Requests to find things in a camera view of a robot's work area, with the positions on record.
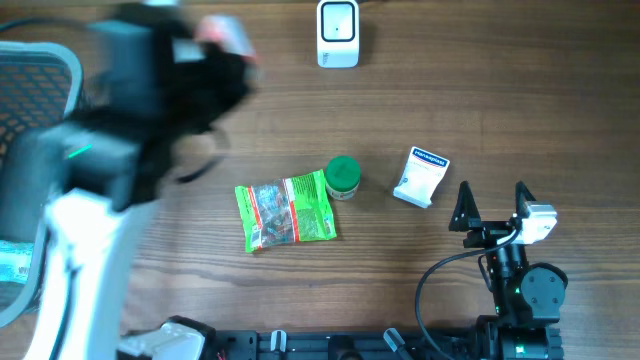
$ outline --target wood grain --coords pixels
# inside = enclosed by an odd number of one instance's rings
[[[231,148],[206,176],[163,189],[140,246],[122,329],[180,314],[219,329],[415,328],[422,272],[461,252],[447,225],[469,180],[481,214],[505,219],[524,180],[559,224],[528,249],[570,279],[559,328],[567,359],[631,359],[640,351],[640,9],[574,2],[369,3],[361,64],[315,64],[315,4],[190,6],[194,19],[238,15],[260,54],[256,93],[219,121]],[[0,12],[6,20],[33,9]],[[38,13],[59,13],[39,9]],[[104,9],[65,8],[89,20]],[[3,35],[51,40],[100,69],[93,38],[34,27]],[[201,143],[180,166],[205,161]],[[390,195],[417,145],[451,167],[422,210]],[[349,154],[365,178],[334,202],[339,240],[244,253],[234,186],[324,167]],[[475,260],[444,267],[426,288],[431,324],[467,325],[492,312]],[[33,318],[0,332],[18,359]]]

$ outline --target green snack bag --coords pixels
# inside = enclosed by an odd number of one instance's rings
[[[273,245],[336,237],[322,170],[272,184],[237,186],[248,253]]]

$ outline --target green indicator light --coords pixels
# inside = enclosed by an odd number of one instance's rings
[[[69,155],[67,156],[67,159],[71,159],[71,158],[74,158],[74,157],[76,157],[76,156],[78,156],[78,155],[82,154],[83,152],[85,152],[85,151],[87,151],[87,150],[91,149],[91,147],[92,147],[92,146],[93,146],[93,145],[87,145],[87,146],[83,146],[83,147],[81,147],[80,149],[78,149],[78,150],[76,150],[76,151],[72,152],[71,154],[69,154]]]

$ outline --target jar with green lid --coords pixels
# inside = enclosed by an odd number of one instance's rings
[[[333,158],[327,166],[327,192],[336,200],[348,200],[355,195],[360,185],[360,164],[351,156]]]

